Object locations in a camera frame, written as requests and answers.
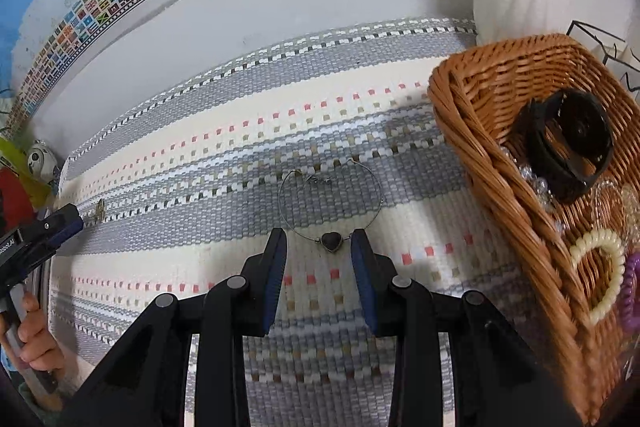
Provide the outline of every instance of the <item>cream spiral hair tie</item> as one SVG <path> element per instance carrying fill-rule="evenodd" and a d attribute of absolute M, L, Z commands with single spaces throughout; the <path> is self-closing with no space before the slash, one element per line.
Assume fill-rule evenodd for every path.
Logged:
<path fill-rule="evenodd" d="M 574 268 L 578 267 L 585 254 L 600 248 L 611 259 L 612 275 L 602 301 L 595 305 L 590 312 L 591 323 L 596 325 L 610 311 L 615 304 L 622 286 L 625 273 L 625 247 L 620 236 L 610 229 L 594 229 L 579 238 L 569 249 Z"/>

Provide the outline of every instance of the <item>wicker basket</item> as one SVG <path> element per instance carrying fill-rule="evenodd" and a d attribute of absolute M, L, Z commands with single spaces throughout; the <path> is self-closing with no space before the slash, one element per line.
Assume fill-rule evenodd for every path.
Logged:
<path fill-rule="evenodd" d="M 589 319 L 609 283 L 609 261 L 596 251 L 577 270 L 570 261 L 568 248 L 592 228 L 590 197 L 558 208 L 556 216 L 569 227 L 560 237 L 554 218 L 500 150 L 507 144 L 522 157 L 520 138 L 511 133 L 520 109 L 567 86 L 593 92 L 609 116 L 615 150 L 604 176 L 638 190 L 640 108 L 593 55 L 566 35 L 509 40 L 452 55 L 433 71 L 429 94 L 436 121 L 465 165 L 476 197 L 500 223 L 532 283 L 548 319 L 553 372 L 582 419 L 595 423 L 620 379 L 625 337 L 615 307 L 596 327 Z M 618 204 L 606 204 L 604 219 L 623 230 Z"/>

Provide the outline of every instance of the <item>striped woven rug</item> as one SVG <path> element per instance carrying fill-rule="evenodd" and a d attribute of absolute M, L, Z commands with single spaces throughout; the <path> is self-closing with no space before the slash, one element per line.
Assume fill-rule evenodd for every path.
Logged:
<path fill-rule="evenodd" d="M 432 291 L 479 289 L 541 349 L 529 285 L 496 224 L 465 185 L 427 99 L 431 70 L 474 45 L 468 20 L 415 18 L 310 34 L 212 68 L 138 105 L 69 157 L 60 204 L 87 221 L 52 263 L 50 327 L 75 388 L 138 314 L 163 292 L 206 292 L 262 251 L 282 203 L 296 229 L 367 229 L 401 275 Z M 276 322 L 245 339 L 254 426 L 383 426 L 394 341 L 367 330 L 349 245 L 327 254 L 289 232 Z M 186 409 L 193 421 L 198 340 Z M 444 416 L 453 425 L 452 371 L 441 337 Z"/>

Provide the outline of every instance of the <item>heart-shaped pendant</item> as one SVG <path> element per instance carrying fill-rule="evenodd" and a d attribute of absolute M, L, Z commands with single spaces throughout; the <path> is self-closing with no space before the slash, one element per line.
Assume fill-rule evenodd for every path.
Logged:
<path fill-rule="evenodd" d="M 342 236 L 338 232 L 326 232 L 322 234 L 320 243 L 329 253 L 334 253 L 342 245 Z"/>

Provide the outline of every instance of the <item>purple coil hair tie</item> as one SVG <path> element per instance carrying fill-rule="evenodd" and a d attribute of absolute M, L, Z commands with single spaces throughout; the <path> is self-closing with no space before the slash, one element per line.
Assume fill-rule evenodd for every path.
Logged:
<path fill-rule="evenodd" d="M 625 263 L 625 276 L 620 288 L 620 319 L 627 333 L 640 331 L 640 251 L 630 255 Z"/>

